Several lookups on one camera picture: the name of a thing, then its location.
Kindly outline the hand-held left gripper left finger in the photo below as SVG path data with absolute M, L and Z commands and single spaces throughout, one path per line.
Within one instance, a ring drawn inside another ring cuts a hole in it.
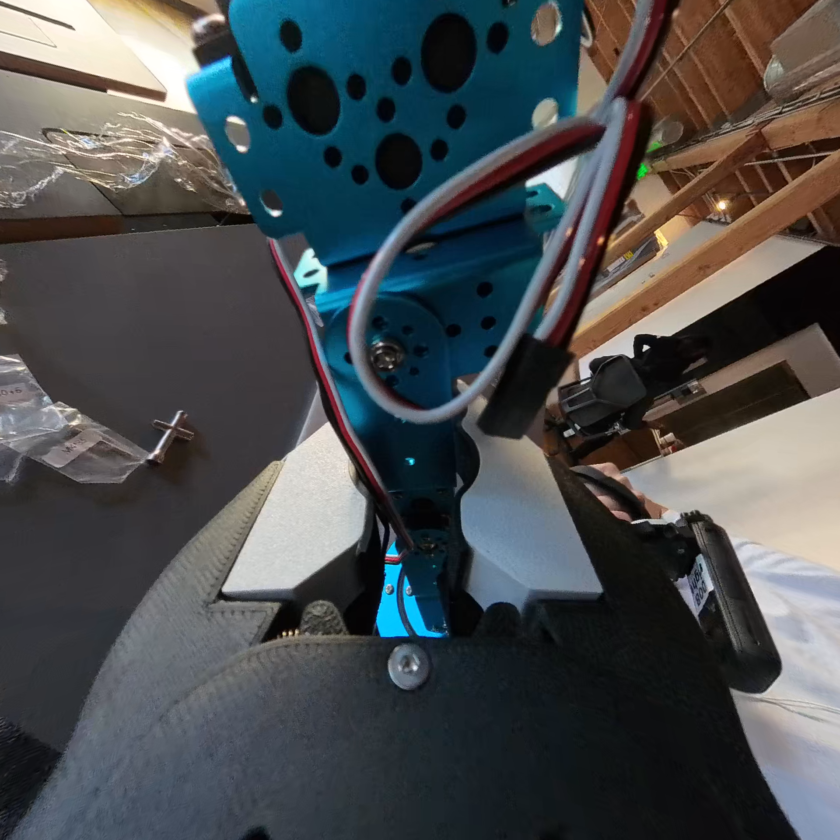
M 326 423 L 282 462 L 222 594 L 239 602 L 351 604 L 364 588 L 361 555 L 375 531 L 373 505 Z

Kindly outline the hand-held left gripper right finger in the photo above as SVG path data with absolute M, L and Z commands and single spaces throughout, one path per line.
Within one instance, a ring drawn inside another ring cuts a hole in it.
M 486 404 L 477 397 L 462 421 L 478 454 L 460 502 L 470 552 L 466 592 L 481 607 L 597 600 L 602 585 L 541 448 L 529 437 L 482 432 Z

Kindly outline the blue toy robot arm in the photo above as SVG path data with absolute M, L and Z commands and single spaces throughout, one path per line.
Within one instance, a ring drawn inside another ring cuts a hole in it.
M 347 340 L 375 252 L 415 205 L 534 129 L 574 115 L 584 2 L 220 2 L 198 24 L 192 103 L 268 237 L 307 335 L 318 395 L 406 558 L 426 634 L 460 607 L 461 417 L 408 423 L 364 391 Z M 505 360 L 539 310 L 527 288 L 557 224 L 525 182 L 561 161 L 541 142 L 499 182 L 400 246 L 364 324 L 364 371 L 415 408 Z

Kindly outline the empty black desk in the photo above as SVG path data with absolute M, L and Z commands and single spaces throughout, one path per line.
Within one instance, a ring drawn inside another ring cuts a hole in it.
M 1 69 L 163 102 L 165 87 L 85 1 L 2 1 Z

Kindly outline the person's right hand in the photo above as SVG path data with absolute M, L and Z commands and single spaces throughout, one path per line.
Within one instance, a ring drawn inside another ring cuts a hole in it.
M 617 484 L 622 485 L 632 493 L 637 500 L 637 506 L 645 510 L 644 515 L 634 513 L 627 504 L 612 490 L 595 488 L 591 492 L 595 497 L 613 514 L 615 518 L 624 522 L 633 522 L 642 518 L 659 519 L 666 512 L 666 507 L 647 497 L 642 491 L 636 489 L 631 480 L 616 467 L 614 463 L 603 463 L 594 465 L 593 469 L 600 474 L 608 476 Z

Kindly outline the person's white clothing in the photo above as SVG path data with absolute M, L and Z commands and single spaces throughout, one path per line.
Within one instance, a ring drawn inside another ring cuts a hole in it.
M 759 695 L 735 692 L 763 775 L 800 838 L 839 838 L 839 577 L 816 563 L 733 538 L 780 653 Z

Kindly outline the small metal cross wrench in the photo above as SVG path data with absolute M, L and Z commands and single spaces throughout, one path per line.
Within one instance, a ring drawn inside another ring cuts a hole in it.
M 183 410 L 176 411 L 168 421 L 155 419 L 151 425 L 161 433 L 161 437 L 146 456 L 145 463 L 150 466 L 162 464 L 174 442 L 188 443 L 195 437 L 195 432 L 188 423 L 188 414 Z

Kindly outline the black swivel office chair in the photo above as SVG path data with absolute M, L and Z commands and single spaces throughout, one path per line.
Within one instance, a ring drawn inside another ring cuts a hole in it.
M 570 462 L 581 465 L 621 433 L 645 427 L 648 410 L 686 381 L 689 370 L 707 358 L 711 345 L 701 334 L 639 333 L 631 355 L 594 358 L 589 377 L 559 389 L 561 426 L 581 439 L 569 450 Z

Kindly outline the scattered small screw bags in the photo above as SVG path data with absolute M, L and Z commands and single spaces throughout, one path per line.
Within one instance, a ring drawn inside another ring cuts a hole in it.
M 53 402 L 23 360 L 1 356 L 1 479 L 26 459 L 81 484 L 120 484 L 148 453 L 76 408 Z

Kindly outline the crumpled clear plastic wrap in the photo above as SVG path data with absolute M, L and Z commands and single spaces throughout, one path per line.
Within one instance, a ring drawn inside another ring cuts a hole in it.
M 132 193 L 162 174 L 214 211 L 249 213 L 204 133 L 177 129 L 137 112 L 118 116 L 97 129 L 45 129 L 40 138 L 2 130 L 2 209 L 25 207 L 66 178 L 118 195 Z

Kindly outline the wooden support post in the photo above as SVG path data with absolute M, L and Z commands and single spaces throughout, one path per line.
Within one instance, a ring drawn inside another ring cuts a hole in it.
M 708 193 L 720 181 L 730 176 L 740 166 L 752 162 L 758 154 L 767 150 L 766 144 L 761 129 L 749 132 L 733 150 L 727 152 L 709 169 L 683 186 L 670 197 L 665 205 L 655 210 L 649 217 L 645 217 L 620 238 L 613 238 L 604 253 L 602 268 L 608 267 L 619 257 L 643 244 L 646 239 L 655 234 L 656 230 L 678 216 L 681 211 Z
M 580 358 L 596 350 L 838 194 L 836 150 L 600 318 L 585 324 L 572 339 L 570 352 Z

